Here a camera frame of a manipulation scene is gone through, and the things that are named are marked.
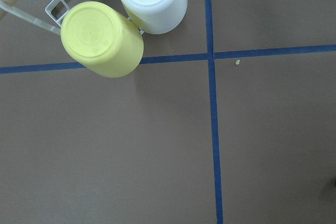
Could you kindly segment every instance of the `gray floor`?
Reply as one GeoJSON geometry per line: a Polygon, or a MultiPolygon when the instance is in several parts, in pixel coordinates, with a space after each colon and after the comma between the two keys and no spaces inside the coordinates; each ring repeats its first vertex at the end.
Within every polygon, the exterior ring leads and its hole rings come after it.
{"type": "MultiPolygon", "coordinates": [[[[93,1],[125,14],[120,0],[93,1]]],[[[16,6],[51,23],[49,2],[16,6]]],[[[215,52],[336,44],[335,0],[212,0],[212,11],[215,52]]],[[[188,0],[175,30],[143,36],[144,57],[206,53],[205,17],[205,1],[188,0]]],[[[0,70],[73,62],[16,17],[0,30],[0,70]]],[[[207,60],[119,79],[0,74],[1,223],[334,224],[336,51],[237,59],[215,60],[217,111],[207,60]]]]}

